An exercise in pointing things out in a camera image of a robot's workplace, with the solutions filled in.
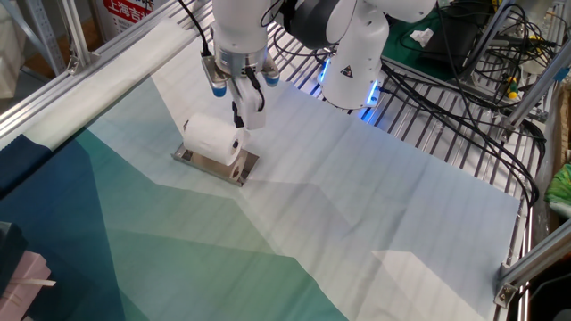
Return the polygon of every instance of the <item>white paper roll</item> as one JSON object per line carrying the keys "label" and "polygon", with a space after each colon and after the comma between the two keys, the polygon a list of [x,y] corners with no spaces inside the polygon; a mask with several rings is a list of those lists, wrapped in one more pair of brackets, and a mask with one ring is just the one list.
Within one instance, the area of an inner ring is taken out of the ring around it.
{"label": "white paper roll", "polygon": [[230,165],[242,150],[244,130],[199,112],[186,123],[183,142],[187,150]]}

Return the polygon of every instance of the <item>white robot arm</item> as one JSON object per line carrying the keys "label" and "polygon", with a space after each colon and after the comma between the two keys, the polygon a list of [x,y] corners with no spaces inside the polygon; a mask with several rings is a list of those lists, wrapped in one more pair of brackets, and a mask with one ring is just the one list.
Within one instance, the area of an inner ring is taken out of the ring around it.
{"label": "white robot arm", "polygon": [[229,86],[237,127],[265,125],[260,74],[269,86],[279,70],[268,55],[266,27],[277,21],[310,49],[339,42],[321,78],[323,94],[343,108],[361,108],[380,78],[379,57],[388,37],[384,12],[413,22],[427,16],[435,0],[212,0],[214,55],[203,57],[213,93]]}

